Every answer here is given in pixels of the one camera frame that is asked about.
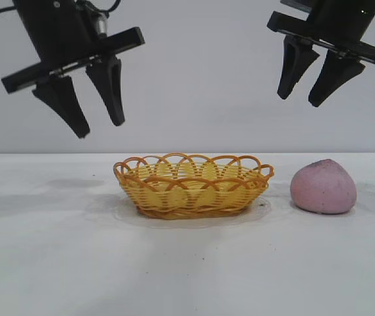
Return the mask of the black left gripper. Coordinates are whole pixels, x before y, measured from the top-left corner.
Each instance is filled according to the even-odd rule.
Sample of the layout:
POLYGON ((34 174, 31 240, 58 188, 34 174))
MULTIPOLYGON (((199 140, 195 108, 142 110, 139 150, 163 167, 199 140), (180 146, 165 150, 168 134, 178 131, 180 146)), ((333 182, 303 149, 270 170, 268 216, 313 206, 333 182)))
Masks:
MULTIPOLYGON (((107 35, 107 19, 120 2, 99 9, 91 1, 13 1, 40 62, 1 79, 7 93, 34 85, 52 72, 103 56, 86 67, 115 126, 125 122, 121 60, 116 54, 145 44, 139 27, 107 35)), ((90 133, 70 76, 51 76, 32 93, 54 110, 80 139, 90 133)))

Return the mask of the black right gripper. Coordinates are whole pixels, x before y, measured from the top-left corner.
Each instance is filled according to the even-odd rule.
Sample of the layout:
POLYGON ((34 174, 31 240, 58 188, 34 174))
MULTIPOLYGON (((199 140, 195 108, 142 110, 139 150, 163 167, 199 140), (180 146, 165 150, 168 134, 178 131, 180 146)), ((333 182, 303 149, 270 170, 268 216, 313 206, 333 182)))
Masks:
POLYGON ((283 68, 277 89, 280 98, 289 97, 296 83, 320 56, 311 43, 330 50, 308 96, 313 107, 321 106, 333 92, 363 72, 365 66, 359 60, 375 65, 375 47, 361 41, 375 17, 375 1, 281 3, 308 16, 301 20, 274 11, 267 23, 270 30, 288 35, 283 40, 283 68), (303 43, 302 38, 311 43, 303 43))

